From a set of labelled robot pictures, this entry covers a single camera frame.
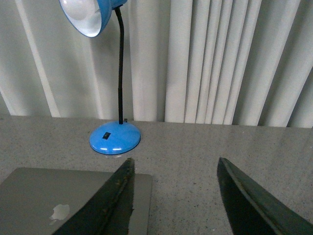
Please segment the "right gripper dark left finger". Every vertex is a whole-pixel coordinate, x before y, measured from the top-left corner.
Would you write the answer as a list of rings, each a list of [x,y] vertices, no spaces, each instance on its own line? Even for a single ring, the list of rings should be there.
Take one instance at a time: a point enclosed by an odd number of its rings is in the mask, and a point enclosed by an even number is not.
[[[55,235],[127,235],[134,201],[134,159],[128,158]]]

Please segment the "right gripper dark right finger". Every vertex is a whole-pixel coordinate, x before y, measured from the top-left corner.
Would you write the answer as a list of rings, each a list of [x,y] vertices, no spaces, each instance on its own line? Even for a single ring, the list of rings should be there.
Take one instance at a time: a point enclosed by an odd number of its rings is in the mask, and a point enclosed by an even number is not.
[[[235,235],[311,235],[313,225],[289,209],[226,158],[217,176]]]

